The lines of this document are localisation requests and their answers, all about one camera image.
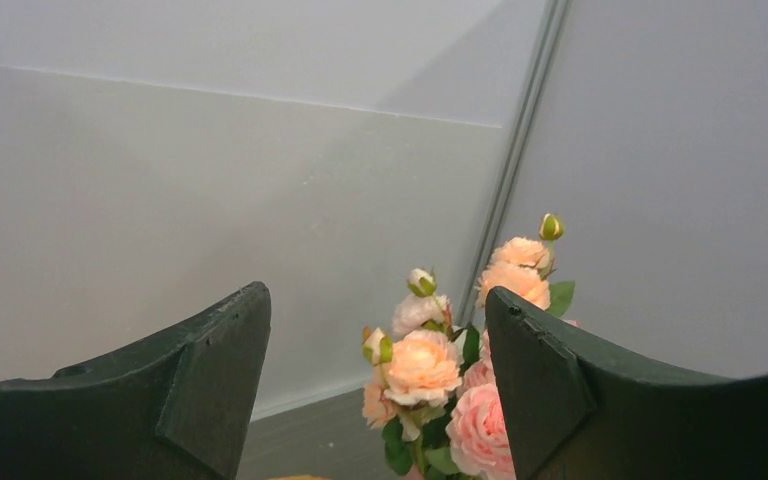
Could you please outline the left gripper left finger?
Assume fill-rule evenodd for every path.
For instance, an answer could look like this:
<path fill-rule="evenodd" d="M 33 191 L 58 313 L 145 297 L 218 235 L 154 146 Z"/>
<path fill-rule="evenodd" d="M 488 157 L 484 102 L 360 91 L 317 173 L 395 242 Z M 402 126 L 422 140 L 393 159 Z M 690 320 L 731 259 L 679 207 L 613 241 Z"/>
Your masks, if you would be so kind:
<path fill-rule="evenodd" d="M 0 479 L 233 479 L 270 336 L 253 282 L 47 379 L 0 381 Z"/>

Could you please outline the pink flower stem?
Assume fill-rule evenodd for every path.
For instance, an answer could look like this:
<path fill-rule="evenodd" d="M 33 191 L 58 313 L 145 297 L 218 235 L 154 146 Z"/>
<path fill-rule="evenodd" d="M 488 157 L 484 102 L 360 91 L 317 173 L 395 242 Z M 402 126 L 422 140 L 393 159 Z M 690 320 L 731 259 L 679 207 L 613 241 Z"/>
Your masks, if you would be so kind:
<path fill-rule="evenodd" d="M 489 292 L 503 287 L 534 306 L 562 318 L 569 310 L 576 283 L 553 283 L 556 271 L 555 243 L 563 237 L 565 226 L 553 213 L 543 216 L 538 239 L 513 237 L 495 248 L 485 269 L 478 275 L 474 306 L 484 309 Z"/>
<path fill-rule="evenodd" d="M 361 350 L 372 368 L 363 387 L 361 415 L 379 429 L 387 466 L 402 479 L 423 479 L 429 471 L 428 432 L 446 415 L 461 386 L 461 357 L 446 334 L 421 328 L 395 341 L 366 328 Z"/>
<path fill-rule="evenodd" d="M 451 324 L 450 300 L 438 292 L 436 277 L 432 272 L 414 268 L 406 284 L 409 294 L 396 306 L 391 320 L 391 329 L 396 336 L 406 336 L 428 321 L 441 325 Z"/>
<path fill-rule="evenodd" d="M 451 459 L 461 473 L 489 480 L 516 478 L 487 332 L 480 337 L 478 361 L 466 370 L 457 390 L 446 433 Z"/>

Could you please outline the green orange flower bouquet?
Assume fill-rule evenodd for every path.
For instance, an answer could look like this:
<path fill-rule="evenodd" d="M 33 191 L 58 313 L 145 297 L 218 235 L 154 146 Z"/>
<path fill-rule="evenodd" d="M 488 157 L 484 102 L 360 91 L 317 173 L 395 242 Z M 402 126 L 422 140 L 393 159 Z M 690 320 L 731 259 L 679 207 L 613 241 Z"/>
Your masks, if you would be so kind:
<path fill-rule="evenodd" d="M 330 480 L 330 479 L 326 477 L 321 477 L 321 476 L 304 474 L 304 475 L 273 477 L 273 478 L 269 478 L 268 480 Z"/>

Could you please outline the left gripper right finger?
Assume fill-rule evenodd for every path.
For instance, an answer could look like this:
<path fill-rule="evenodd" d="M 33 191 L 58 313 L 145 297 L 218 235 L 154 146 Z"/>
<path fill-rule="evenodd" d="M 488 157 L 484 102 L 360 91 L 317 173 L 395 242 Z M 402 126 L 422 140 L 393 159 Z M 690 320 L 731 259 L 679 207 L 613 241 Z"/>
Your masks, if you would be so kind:
<path fill-rule="evenodd" d="M 768 374 L 660 362 L 501 287 L 485 311 L 517 478 L 768 479 Z"/>

